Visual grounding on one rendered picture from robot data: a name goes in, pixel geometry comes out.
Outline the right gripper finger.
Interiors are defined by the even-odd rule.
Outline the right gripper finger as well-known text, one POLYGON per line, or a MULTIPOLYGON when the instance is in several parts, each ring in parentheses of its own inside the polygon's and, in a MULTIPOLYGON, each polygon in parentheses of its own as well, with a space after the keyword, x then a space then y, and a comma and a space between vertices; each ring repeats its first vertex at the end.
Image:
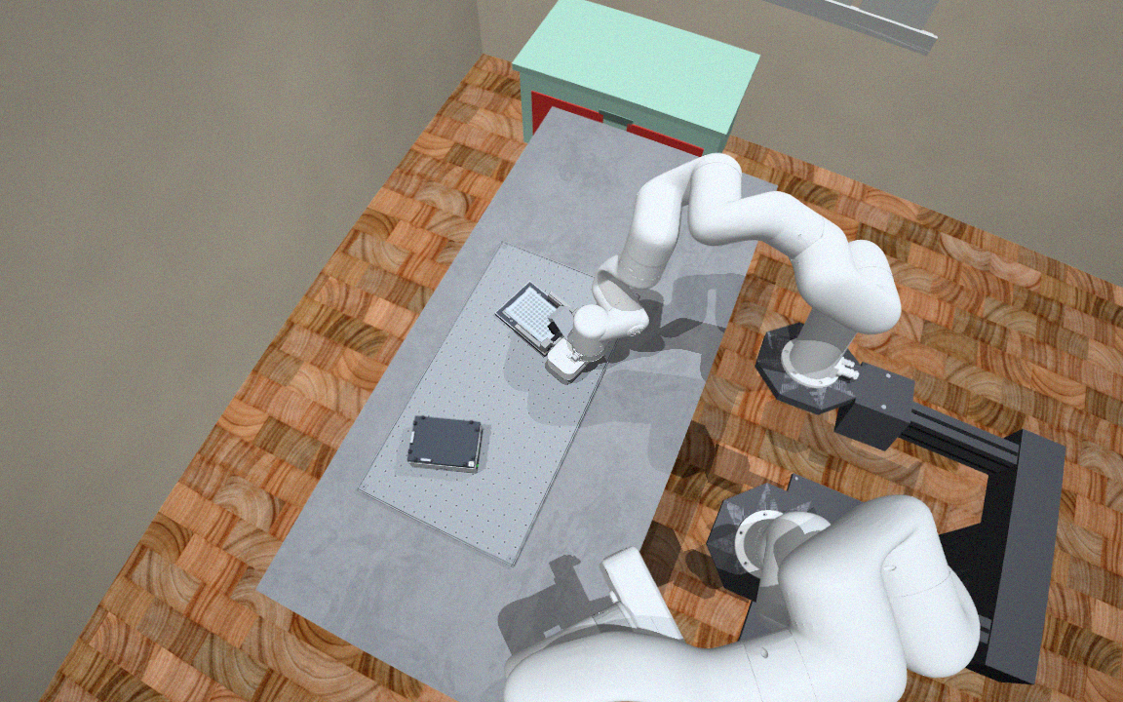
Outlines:
POLYGON ((556 303, 556 306, 558 306, 558 307, 559 307, 559 306, 566 306, 566 307, 567 307, 567 310, 569 310, 569 311, 570 311, 570 314, 573 314, 573 317, 574 317, 574 314, 576 314, 576 312, 578 312, 578 308, 576 308, 576 310, 574 310, 574 308, 573 308, 573 307, 570 307, 570 306, 567 306, 567 303, 566 303, 566 302, 564 302, 564 299, 562 299, 562 298, 557 297, 557 295, 556 295, 555 293, 553 293, 553 292, 550 292, 550 293, 548 294, 548 299, 550 299, 550 301, 553 301, 553 303, 556 303))
POLYGON ((553 339, 547 337, 547 339, 544 339, 542 343, 536 341, 533 334, 527 331, 524 326, 522 326, 521 323, 515 323, 515 332, 520 332, 522 336, 524 336, 526 339, 529 339, 529 341, 533 341, 533 345, 540 348, 540 350, 542 352, 547 352, 550 346, 553 347, 556 346, 559 339, 564 338, 564 336, 559 336, 559 338, 556 339, 556 341, 553 341, 553 339))

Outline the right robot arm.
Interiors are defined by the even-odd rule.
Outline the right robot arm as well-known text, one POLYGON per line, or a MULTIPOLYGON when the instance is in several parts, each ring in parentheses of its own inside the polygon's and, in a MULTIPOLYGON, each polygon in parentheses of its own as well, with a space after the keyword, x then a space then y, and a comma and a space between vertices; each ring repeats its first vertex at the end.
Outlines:
POLYGON ((594 277, 599 306, 581 306, 574 317, 559 306, 548 317, 550 332, 562 332, 573 345, 570 359, 597 361, 608 339, 637 336, 649 326, 630 288, 658 285, 681 236, 682 206, 690 206, 696 241, 763 241, 792 262, 798 297, 812 310, 798 337, 783 348, 785 372, 807 388, 831 386, 840 376, 859 379, 858 371, 844 367, 853 363, 842 357, 856 332, 891 332, 900 323, 900 292, 885 253, 870 241, 848 243, 841 228, 796 197, 770 191, 741 199, 741 186, 743 172, 734 157, 707 154, 639 190, 623 252, 599 266, 594 277))

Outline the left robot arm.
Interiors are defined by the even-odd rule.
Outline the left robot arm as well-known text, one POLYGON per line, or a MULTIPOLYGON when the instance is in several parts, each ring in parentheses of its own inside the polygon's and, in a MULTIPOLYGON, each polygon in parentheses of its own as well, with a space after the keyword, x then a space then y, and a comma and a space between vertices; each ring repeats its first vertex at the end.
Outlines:
POLYGON ((833 525, 758 511, 734 554, 774 632, 692 647, 633 632, 613 604, 508 658, 504 702, 897 702, 909 671, 949 677, 979 647, 979 612, 916 496, 868 499, 833 525))

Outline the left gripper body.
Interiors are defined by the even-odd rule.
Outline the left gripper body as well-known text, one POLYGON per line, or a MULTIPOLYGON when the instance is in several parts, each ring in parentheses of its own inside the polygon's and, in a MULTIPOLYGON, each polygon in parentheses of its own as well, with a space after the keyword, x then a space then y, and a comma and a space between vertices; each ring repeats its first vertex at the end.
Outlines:
POLYGON ((609 585, 612 604, 620 607, 633 632, 685 642, 636 546, 601 560, 599 569, 609 585))

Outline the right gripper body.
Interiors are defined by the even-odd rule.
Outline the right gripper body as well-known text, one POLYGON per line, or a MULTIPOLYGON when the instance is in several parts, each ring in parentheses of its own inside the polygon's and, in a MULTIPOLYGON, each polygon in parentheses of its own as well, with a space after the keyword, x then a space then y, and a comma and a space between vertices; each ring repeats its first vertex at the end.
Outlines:
POLYGON ((555 371, 562 379, 574 379, 578 376, 581 370, 584 370, 588 363, 595 363, 596 361, 573 361, 573 345, 570 345, 567 339, 559 339, 556 346, 550 348, 548 354, 548 365, 550 370, 555 371))

